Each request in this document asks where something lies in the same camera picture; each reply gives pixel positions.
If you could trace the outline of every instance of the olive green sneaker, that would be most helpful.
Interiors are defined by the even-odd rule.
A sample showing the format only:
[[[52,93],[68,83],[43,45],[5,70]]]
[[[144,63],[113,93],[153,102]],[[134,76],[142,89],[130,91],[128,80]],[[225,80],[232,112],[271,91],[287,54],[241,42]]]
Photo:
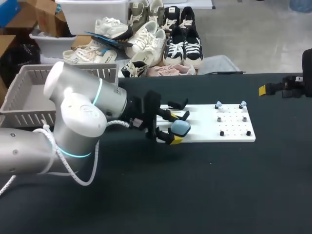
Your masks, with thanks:
[[[128,25],[132,27],[134,32],[138,31],[146,23],[149,6],[147,0],[130,3]]]

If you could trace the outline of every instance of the sneaker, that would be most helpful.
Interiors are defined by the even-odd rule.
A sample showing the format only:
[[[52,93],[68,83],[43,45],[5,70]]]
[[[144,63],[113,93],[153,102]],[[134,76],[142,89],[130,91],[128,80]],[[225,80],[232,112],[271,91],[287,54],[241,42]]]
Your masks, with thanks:
[[[196,75],[196,71],[192,65],[187,67],[180,64],[163,67],[151,67],[147,70],[146,74],[146,76],[148,77],[194,76],[194,75]]]
[[[189,30],[191,27],[196,28],[195,14],[190,6],[186,6],[181,13],[180,28],[183,28],[184,31],[187,32],[187,30]]]
[[[136,53],[144,50],[149,43],[149,34],[155,34],[157,32],[157,23],[154,21],[144,24],[128,41],[133,46],[125,47],[126,55],[132,58]]]
[[[130,3],[130,19],[128,25],[132,27],[134,32],[146,23],[149,6],[150,4],[147,0]]]
[[[118,71],[118,77],[139,77],[151,66],[153,60],[154,57],[151,51],[141,51],[134,55],[133,58]]]
[[[154,61],[151,66],[155,66],[160,63],[162,59],[162,53],[164,52],[166,33],[163,29],[159,29],[155,35],[149,34],[149,43],[146,45],[144,50],[150,50],[153,52]]]
[[[148,9],[148,19],[147,21],[155,21],[158,26],[162,26],[164,20],[164,4],[162,0],[153,0],[152,4]]]
[[[176,6],[165,8],[164,25],[161,27],[169,36],[174,27],[179,26],[180,9]]]
[[[127,41],[133,35],[132,27],[114,18],[96,20],[95,33],[116,41]]]
[[[180,27],[175,27],[168,37],[163,57],[163,62],[166,66],[183,63],[183,45],[183,31]]]
[[[200,37],[195,28],[190,28],[184,41],[183,64],[186,66],[193,65],[198,69],[203,62],[203,51]]]
[[[117,53],[114,50],[107,50],[102,53],[96,50],[83,50],[78,48],[76,51],[67,50],[63,52],[64,62],[70,64],[85,63],[112,63],[115,61]]]
[[[80,45],[80,46],[77,46],[75,48],[76,49],[82,49],[82,50],[97,50],[97,51],[102,51],[104,48],[105,48],[105,45],[95,41],[95,40],[91,40],[89,44],[87,45]]]

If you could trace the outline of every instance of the white pegboard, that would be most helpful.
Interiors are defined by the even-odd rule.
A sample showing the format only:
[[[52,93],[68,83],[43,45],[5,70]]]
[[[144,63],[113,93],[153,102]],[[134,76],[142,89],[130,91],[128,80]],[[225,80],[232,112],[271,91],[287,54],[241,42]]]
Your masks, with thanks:
[[[167,105],[161,105],[161,108],[167,109]],[[183,138],[182,143],[191,142],[254,142],[255,134],[251,123],[247,107],[239,108],[239,104],[223,104],[219,109],[215,105],[187,105],[183,111],[170,111],[178,116],[183,116],[186,111],[190,111],[190,116],[186,120],[191,125],[191,130]],[[172,123],[163,120],[157,116],[157,127],[161,131],[168,132],[168,127]]]

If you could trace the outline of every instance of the white storage bin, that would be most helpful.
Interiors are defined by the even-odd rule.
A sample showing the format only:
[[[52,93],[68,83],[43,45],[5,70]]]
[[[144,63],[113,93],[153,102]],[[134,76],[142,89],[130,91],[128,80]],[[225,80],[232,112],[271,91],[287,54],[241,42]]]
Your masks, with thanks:
[[[128,0],[55,0],[61,4],[71,34],[94,33],[96,20],[115,18],[127,24]]]
[[[31,39],[34,39],[38,44],[41,53],[48,58],[63,58],[63,51],[71,50],[72,44],[77,36],[72,38],[54,38],[50,36],[38,36],[38,31],[35,29],[29,34]]]

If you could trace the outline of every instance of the white plastic basket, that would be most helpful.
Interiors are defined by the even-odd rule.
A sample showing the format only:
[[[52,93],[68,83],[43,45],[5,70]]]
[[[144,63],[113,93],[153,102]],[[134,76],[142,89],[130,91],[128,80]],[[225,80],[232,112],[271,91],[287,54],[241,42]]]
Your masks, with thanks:
[[[122,23],[128,21],[128,0],[56,0],[62,10],[71,34],[94,33],[96,20],[115,18]]]
[[[41,53],[47,58],[63,58],[63,51],[71,50],[76,37],[72,38],[54,38],[50,36],[38,36],[38,31],[35,29],[29,34],[31,39],[34,39],[38,44]]]
[[[118,65],[115,63],[76,64],[73,65],[118,86]],[[40,127],[41,119],[54,126],[55,105],[43,95],[46,78],[53,65],[25,65],[15,76],[0,114],[14,128]]]

